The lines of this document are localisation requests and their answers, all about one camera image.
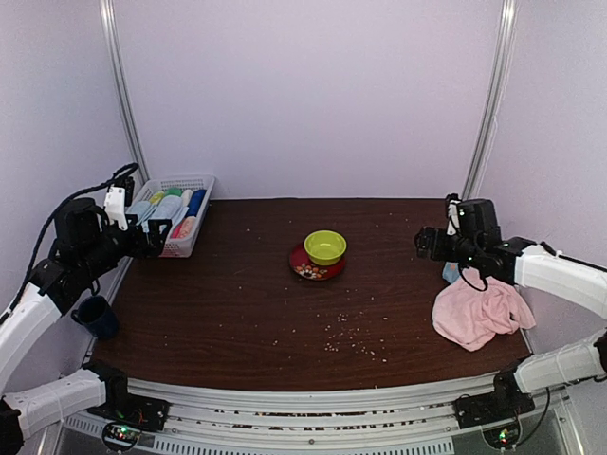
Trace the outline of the red floral plate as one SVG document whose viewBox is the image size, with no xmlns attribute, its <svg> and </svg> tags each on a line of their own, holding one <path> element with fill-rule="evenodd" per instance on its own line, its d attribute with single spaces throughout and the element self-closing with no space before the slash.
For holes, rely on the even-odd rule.
<svg viewBox="0 0 607 455">
<path fill-rule="evenodd" d="M 342 256 L 335 264 L 319 265 L 310 259 L 304 245 L 298 244 L 291 249 L 288 264 L 300 278 L 320 282 L 337 277 L 345 268 L 346 258 Z"/>
</svg>

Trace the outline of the pink towel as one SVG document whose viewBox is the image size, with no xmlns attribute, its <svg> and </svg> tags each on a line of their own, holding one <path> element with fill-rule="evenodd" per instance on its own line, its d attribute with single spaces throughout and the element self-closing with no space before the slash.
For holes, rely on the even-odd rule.
<svg viewBox="0 0 607 455">
<path fill-rule="evenodd" d="M 535 317 L 515 287 L 488 279 L 487 290 L 473 289 L 463 279 L 443 289 L 432 307 L 432 327 L 446 340 L 469 352 L 497 335 L 512 335 L 536 326 Z"/>
</svg>

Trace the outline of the green plastic bowl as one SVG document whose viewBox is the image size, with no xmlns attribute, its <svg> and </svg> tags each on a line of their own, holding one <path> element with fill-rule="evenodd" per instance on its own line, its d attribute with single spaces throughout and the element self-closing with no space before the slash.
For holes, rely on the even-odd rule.
<svg viewBox="0 0 607 455">
<path fill-rule="evenodd" d="M 347 250 L 347 242 L 336 231 L 317 230 L 304 239 L 303 248 L 314 264 L 333 265 L 342 259 Z"/>
</svg>

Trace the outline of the blue polka dot towel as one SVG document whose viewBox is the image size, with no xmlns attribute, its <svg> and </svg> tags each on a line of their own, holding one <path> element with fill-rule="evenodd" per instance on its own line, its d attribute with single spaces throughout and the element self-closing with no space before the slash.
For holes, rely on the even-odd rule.
<svg viewBox="0 0 607 455">
<path fill-rule="evenodd" d="M 460 278 L 459 263 L 445 262 L 442 278 L 448 284 L 453 284 Z"/>
</svg>

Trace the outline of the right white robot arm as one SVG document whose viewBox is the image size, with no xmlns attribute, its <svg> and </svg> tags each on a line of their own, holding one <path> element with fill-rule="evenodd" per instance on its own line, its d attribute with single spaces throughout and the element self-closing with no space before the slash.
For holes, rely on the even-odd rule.
<svg viewBox="0 0 607 455">
<path fill-rule="evenodd" d="M 521 237 L 478 243 L 477 234 L 449 234 L 424 227 L 414 237 L 416 254 L 457 262 L 506 284 L 532 288 L 568 300 L 606 318 L 606 269 L 561 255 L 546 243 Z M 513 419 L 535 409 L 532 394 L 586 379 L 606 378 L 606 332 L 599 331 L 557 350 L 531 355 L 498 372 L 493 391 L 453 402 L 460 428 Z"/>
</svg>

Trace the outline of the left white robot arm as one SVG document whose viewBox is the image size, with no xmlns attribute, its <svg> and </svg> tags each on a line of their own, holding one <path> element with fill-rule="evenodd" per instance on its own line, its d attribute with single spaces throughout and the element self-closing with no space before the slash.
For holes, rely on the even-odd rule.
<svg viewBox="0 0 607 455">
<path fill-rule="evenodd" d="M 1 382 L 7 384 L 36 341 L 59 319 L 86 325 L 91 311 L 81 299 L 125 257 L 160 255 L 172 230 L 169 218 L 137 221 L 111 217 L 91 198 L 62 203 L 51 217 L 56 238 L 46 258 L 29 269 L 22 288 L 1 316 Z M 1 392 L 1 451 L 14 454 L 39 430 L 81 410 L 93 410 L 135 428 L 161 429 L 151 416 L 165 404 L 146 404 L 127 390 L 124 372 L 89 361 L 76 372 L 20 392 Z"/>
</svg>

